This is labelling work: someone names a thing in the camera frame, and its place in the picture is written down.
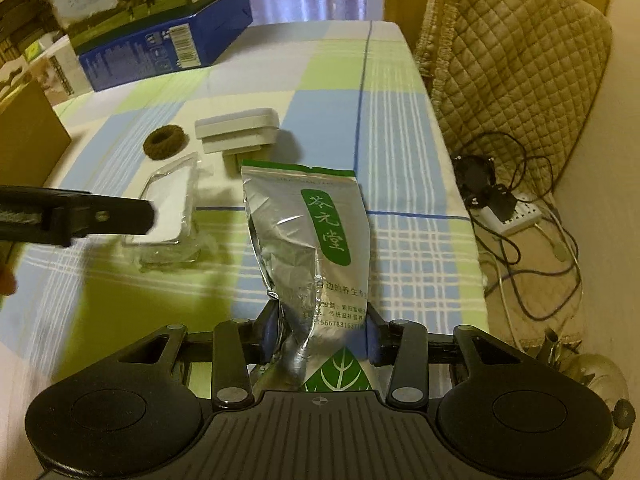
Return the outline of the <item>person left hand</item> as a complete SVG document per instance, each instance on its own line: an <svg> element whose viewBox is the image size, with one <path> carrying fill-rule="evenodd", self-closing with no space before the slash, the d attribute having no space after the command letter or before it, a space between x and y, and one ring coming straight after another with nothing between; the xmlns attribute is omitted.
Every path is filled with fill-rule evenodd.
<svg viewBox="0 0 640 480"><path fill-rule="evenodd" d="M0 295L12 296L17 289L16 279L12 270L5 264L0 264Z"/></svg>

